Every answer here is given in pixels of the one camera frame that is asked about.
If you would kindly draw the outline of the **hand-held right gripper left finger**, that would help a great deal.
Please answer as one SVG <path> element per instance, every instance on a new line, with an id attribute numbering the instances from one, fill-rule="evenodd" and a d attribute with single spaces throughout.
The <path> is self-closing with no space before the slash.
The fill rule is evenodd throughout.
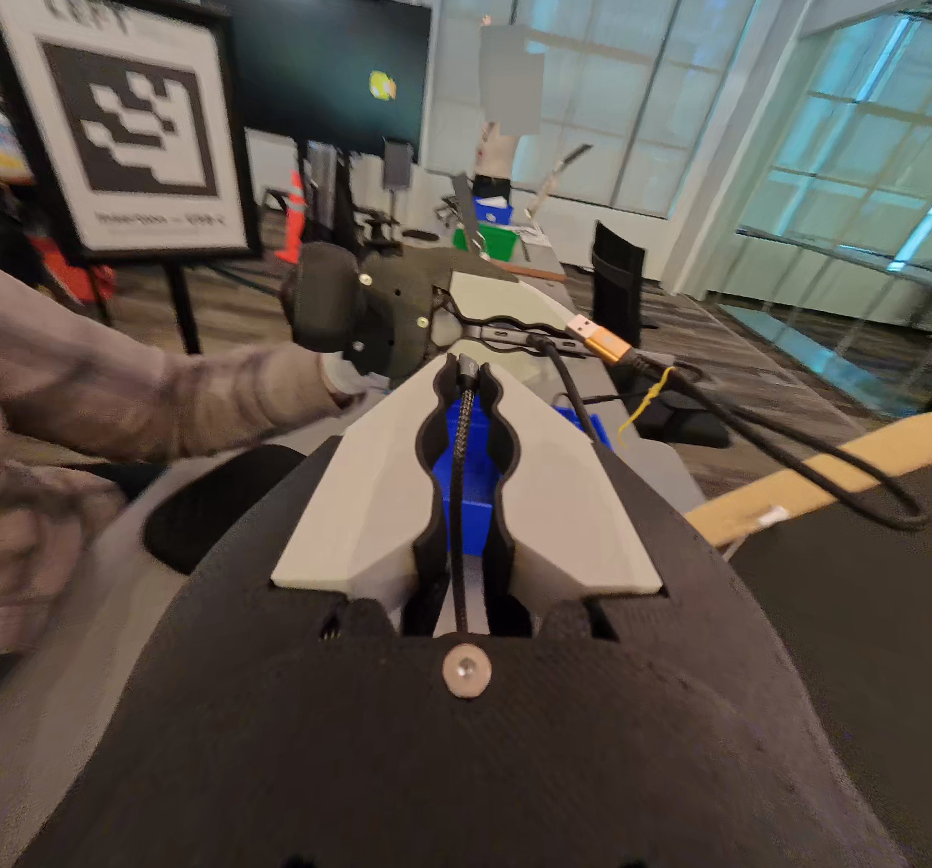
<path id="1" fill-rule="evenodd" d="M 403 634 L 435 632 L 449 549 L 433 467 L 456 399 L 457 359 L 437 357 L 343 432 L 271 574 L 276 587 L 375 600 L 401 613 Z"/>

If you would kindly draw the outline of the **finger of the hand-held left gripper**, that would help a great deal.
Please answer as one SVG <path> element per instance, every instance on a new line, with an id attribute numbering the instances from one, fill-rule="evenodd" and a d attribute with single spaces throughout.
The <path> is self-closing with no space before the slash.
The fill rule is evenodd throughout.
<path id="1" fill-rule="evenodd" d="M 496 353 L 492 355 L 491 362 L 514 376 L 551 408 L 574 412 L 564 381 L 550 359 L 528 353 Z"/>
<path id="2" fill-rule="evenodd" d="M 564 333 L 577 312 L 551 293 L 515 278 L 454 272 L 436 297 L 435 331 L 460 333 L 464 327 L 507 326 L 515 330 Z"/>

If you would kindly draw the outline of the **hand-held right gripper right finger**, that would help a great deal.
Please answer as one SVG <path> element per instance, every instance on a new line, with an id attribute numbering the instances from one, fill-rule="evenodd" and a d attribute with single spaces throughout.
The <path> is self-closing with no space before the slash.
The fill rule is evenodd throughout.
<path id="1" fill-rule="evenodd" d="M 608 468 L 612 451 L 500 365 L 483 364 L 479 399 L 499 472 L 482 552 L 489 632 L 530 634 L 564 602 L 659 594 Z"/>

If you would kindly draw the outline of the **grey usb hub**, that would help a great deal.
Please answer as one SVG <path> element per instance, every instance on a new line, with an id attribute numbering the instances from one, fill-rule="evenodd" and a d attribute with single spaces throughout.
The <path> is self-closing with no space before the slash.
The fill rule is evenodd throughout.
<path id="1" fill-rule="evenodd" d="M 561 356 L 574 360 L 591 358 L 594 355 L 582 342 L 570 338 L 567 334 L 553 334 L 549 331 L 464 325 L 460 339 L 481 344 L 499 354 L 522 352 L 540 357 L 544 356 L 543 346 L 547 344 L 553 346 Z"/>

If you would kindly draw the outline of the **black hub cable orange plug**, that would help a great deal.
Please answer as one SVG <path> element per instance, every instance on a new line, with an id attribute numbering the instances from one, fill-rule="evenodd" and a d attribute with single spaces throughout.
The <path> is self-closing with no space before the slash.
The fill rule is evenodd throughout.
<path id="1" fill-rule="evenodd" d="M 649 360 L 629 342 L 583 315 L 574 317 L 566 326 L 565 333 L 580 340 L 602 362 L 609 365 L 627 365 L 644 375 L 653 374 L 654 382 L 666 367 L 675 366 L 676 370 L 668 378 L 666 386 L 695 400 L 763 455 L 809 482 L 861 518 L 899 532 L 915 532 L 929 525 L 928 509 L 908 492 L 897 478 L 864 457 L 706 392 L 695 381 L 685 376 L 677 364 L 664 366 Z M 800 460 L 782 446 L 770 441 L 767 433 L 797 442 L 820 456 L 829 457 L 875 480 L 902 506 L 903 513 L 885 513 L 871 507 L 858 493 L 845 489 L 839 480 L 831 478 L 826 468 L 811 466 Z"/>

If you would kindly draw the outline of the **blue plastic bin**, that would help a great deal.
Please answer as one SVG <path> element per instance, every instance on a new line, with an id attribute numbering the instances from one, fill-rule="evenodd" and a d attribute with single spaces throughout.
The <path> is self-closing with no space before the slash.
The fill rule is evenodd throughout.
<path id="1" fill-rule="evenodd" d="M 449 491 L 452 477 L 453 444 L 460 420 L 460 401 L 457 399 L 447 412 L 449 447 L 433 467 L 444 500 L 446 518 L 449 518 Z M 495 501 L 495 490 L 501 476 L 487 451 L 489 421 L 481 404 L 472 406 L 467 455 L 462 481 L 462 549 L 465 555 L 479 557 L 484 548 L 490 527 Z"/>

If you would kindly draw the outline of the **person's left forearm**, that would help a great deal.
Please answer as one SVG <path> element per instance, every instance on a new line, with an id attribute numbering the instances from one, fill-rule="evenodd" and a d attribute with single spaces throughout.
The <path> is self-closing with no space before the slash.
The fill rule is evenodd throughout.
<path id="1" fill-rule="evenodd" d="M 17 437 L 117 462 L 212 455 L 335 417 L 350 398 L 292 343 L 169 353 L 1 281 L 2 463 Z"/>

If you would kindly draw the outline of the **person's left hand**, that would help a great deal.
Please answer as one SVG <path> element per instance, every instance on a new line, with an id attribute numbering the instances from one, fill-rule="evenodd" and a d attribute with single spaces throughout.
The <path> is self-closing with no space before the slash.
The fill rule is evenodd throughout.
<path id="1" fill-rule="evenodd" d="M 340 353 L 319 355 L 320 378 L 339 408 L 347 408 L 372 389 L 372 380 L 357 372 Z"/>

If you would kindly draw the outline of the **green plastic bin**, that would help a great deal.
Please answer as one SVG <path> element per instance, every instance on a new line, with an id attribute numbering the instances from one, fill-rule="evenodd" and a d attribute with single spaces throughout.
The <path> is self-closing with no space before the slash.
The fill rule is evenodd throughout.
<path id="1" fill-rule="evenodd" d="M 484 254 L 491 260 L 508 263 L 515 256 L 519 259 L 523 257 L 519 234 L 511 228 L 479 222 L 478 232 L 483 242 Z M 452 243 L 459 251 L 479 255 L 471 246 L 472 243 L 468 242 L 467 234 L 462 226 L 453 233 Z"/>

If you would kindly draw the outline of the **grey tilted panel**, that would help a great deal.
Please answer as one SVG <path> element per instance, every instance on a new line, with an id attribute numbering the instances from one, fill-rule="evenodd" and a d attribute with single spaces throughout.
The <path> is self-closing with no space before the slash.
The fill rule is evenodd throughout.
<path id="1" fill-rule="evenodd" d="M 461 172 L 451 182 L 467 250 L 474 256 L 488 260 L 490 256 L 476 216 L 470 180 L 465 172 Z"/>

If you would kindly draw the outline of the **black office chair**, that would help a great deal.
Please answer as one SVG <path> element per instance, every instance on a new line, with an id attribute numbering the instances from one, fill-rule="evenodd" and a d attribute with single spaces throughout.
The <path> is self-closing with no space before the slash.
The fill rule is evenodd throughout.
<path id="1" fill-rule="evenodd" d="M 640 349 L 641 299 L 646 252 L 604 223 L 596 224 L 591 247 L 592 311 L 596 324 Z M 627 365 L 609 369 L 623 405 L 633 414 L 653 381 Z M 688 396 L 666 386 L 635 420 L 641 437 L 655 442 L 724 450 L 731 445 L 726 426 Z"/>

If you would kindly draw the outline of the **orange traffic cone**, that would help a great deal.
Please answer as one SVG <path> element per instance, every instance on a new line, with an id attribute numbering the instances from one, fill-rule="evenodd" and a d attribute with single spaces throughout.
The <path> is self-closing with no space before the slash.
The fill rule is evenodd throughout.
<path id="1" fill-rule="evenodd" d="M 283 247 L 276 251 L 275 257 L 289 265 L 299 262 L 302 238 L 306 225 L 307 203 L 301 174 L 293 170 L 290 189 L 285 199 L 285 228 Z"/>

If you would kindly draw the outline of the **black monitor stand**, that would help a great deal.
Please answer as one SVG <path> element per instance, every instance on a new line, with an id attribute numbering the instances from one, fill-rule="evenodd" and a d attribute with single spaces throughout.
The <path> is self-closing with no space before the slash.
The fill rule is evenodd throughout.
<path id="1" fill-rule="evenodd" d="M 302 244 L 361 249 L 351 188 L 352 154 L 318 141 L 297 140 L 297 167 L 305 200 Z"/>

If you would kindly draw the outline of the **grey tablet on stand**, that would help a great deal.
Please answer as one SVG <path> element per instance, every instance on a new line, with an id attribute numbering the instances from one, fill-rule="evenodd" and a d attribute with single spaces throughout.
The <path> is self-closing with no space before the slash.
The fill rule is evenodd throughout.
<path id="1" fill-rule="evenodd" d="M 396 195 L 408 190 L 412 183 L 414 147 L 405 140 L 385 138 L 382 157 L 382 188 Z"/>

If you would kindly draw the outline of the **white desk lamp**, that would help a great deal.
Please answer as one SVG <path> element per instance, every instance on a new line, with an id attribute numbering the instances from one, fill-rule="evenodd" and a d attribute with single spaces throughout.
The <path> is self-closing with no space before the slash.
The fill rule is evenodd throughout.
<path id="1" fill-rule="evenodd" d="M 551 172 L 544 179 L 542 184 L 538 187 L 537 191 L 531 198 L 530 202 L 525 208 L 525 219 L 529 224 L 536 224 L 537 214 L 539 213 L 542 205 L 552 195 L 554 188 L 557 186 L 560 181 L 561 176 L 565 171 L 581 157 L 586 155 L 593 149 L 592 143 L 583 143 L 569 151 L 563 158 L 558 160 L 553 166 Z"/>

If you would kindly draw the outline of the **black oval pad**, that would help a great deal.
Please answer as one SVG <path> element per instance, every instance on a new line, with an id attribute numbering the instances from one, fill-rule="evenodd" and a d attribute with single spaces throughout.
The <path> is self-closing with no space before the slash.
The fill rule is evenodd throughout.
<path id="1" fill-rule="evenodd" d="M 224 535 L 306 456 L 279 444 L 236 455 L 161 503 L 142 532 L 145 549 L 171 570 L 190 575 Z"/>

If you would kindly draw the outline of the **large black monitor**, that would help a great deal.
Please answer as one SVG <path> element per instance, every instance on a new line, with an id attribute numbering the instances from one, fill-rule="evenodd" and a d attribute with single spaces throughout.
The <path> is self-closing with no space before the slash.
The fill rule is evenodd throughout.
<path id="1" fill-rule="evenodd" d="M 201 0 L 231 18 L 249 128 L 419 160 L 433 12 L 403 0 Z"/>

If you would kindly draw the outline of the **black board with tan edge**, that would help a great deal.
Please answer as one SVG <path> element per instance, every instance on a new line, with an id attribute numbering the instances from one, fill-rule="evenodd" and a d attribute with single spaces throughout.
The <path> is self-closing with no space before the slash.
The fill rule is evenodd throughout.
<path id="1" fill-rule="evenodd" d="M 792 518 L 759 529 L 780 505 Z M 788 470 L 686 514 L 763 607 L 848 776 L 931 864 L 930 525 L 873 524 Z"/>

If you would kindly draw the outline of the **framed marker sign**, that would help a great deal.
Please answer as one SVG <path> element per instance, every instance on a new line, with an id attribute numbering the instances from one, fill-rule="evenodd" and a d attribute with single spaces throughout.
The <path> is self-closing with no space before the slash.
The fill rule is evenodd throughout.
<path id="1" fill-rule="evenodd" d="M 228 15 L 187 0 L 1 0 L 2 95 L 50 236 L 76 266 L 259 256 Z"/>

